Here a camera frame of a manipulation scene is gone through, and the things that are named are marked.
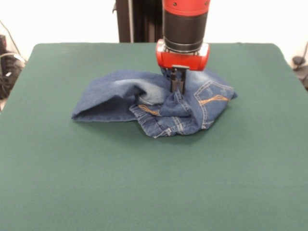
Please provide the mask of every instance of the jeans pocket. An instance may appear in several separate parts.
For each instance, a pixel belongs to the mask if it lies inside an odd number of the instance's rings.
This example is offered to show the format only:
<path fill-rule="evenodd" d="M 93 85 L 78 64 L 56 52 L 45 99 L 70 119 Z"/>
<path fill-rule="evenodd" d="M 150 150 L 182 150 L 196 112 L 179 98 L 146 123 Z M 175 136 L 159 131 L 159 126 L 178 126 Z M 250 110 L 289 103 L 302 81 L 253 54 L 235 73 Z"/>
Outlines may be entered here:
<path fill-rule="evenodd" d="M 208 129 L 233 97 L 232 87 L 208 81 L 194 94 L 202 113 L 202 129 Z"/>

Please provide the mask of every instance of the jeans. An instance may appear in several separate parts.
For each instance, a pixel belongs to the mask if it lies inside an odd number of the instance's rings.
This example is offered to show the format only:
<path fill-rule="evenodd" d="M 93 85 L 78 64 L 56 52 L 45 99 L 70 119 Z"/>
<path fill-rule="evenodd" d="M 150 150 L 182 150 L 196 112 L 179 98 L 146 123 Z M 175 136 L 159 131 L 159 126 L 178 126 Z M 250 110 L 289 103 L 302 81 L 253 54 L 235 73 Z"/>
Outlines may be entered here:
<path fill-rule="evenodd" d="M 210 70 L 187 71 L 185 93 L 170 92 L 170 71 L 162 74 L 119 70 L 93 80 L 77 103 L 74 121 L 137 120 L 146 135 L 191 135 L 208 129 L 234 89 Z"/>

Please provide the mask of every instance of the black cable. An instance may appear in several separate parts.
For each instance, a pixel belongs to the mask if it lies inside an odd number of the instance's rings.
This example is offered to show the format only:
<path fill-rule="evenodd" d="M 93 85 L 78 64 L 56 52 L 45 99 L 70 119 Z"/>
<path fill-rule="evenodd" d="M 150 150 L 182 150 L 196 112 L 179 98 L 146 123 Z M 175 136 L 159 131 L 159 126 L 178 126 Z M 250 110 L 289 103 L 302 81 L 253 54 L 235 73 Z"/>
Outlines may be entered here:
<path fill-rule="evenodd" d="M 1 20 L 0 20 L 0 24 L 1 24 L 1 25 L 3 26 L 3 28 L 8 32 L 8 34 L 9 34 L 9 36 L 10 36 L 10 39 L 11 39 L 13 45 L 15 46 L 15 48 L 16 48 L 16 50 L 17 50 L 17 53 L 18 53 L 19 55 L 21 55 L 21 54 L 20 54 L 20 51 L 19 51 L 19 49 L 18 49 L 18 47 L 16 46 L 16 43 L 15 43 L 15 41 L 14 41 L 12 35 L 11 35 L 11 33 L 10 33 L 10 31 L 8 30 L 8 28 L 6 28 L 6 26 L 3 24 L 3 22 L 2 22 Z"/>
<path fill-rule="evenodd" d="M 0 76 L 0 99 L 4 100 L 9 97 L 10 84 L 6 83 L 4 78 Z"/>
<path fill-rule="evenodd" d="M 305 77 L 302 80 L 302 83 L 304 84 L 307 79 L 308 79 L 308 74 L 305 75 Z"/>
<path fill-rule="evenodd" d="M 306 54 L 307 54 L 307 49 L 308 49 L 308 42 L 307 42 L 307 44 L 306 44 L 306 48 L 305 48 L 305 52 L 304 52 L 304 55 L 303 55 L 303 58 L 306 56 Z"/>

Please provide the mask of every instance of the green felt surface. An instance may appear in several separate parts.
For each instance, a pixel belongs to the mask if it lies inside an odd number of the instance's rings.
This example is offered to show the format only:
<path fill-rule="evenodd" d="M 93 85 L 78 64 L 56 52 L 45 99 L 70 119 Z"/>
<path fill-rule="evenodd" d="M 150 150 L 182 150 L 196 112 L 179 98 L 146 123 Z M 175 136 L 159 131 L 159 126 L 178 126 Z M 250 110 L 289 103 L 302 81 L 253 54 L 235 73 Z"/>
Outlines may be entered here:
<path fill-rule="evenodd" d="M 271 44 L 212 44 L 239 97 L 210 130 L 75 123 L 92 79 L 155 44 L 40 44 L 0 115 L 1 231 L 306 231 L 308 94 Z"/>

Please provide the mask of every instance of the cloth fold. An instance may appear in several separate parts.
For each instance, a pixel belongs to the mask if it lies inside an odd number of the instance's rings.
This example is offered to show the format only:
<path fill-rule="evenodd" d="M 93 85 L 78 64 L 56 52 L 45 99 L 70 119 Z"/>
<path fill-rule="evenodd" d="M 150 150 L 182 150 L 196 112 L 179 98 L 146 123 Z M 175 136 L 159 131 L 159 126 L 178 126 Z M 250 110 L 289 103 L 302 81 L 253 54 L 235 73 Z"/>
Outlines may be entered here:
<path fill-rule="evenodd" d="M 170 71 L 162 74 L 119 70 L 93 80 L 82 93 L 74 121 L 137 120 L 146 135 L 191 135 L 208 129 L 237 97 L 215 73 L 187 71 L 185 94 L 170 92 Z"/>

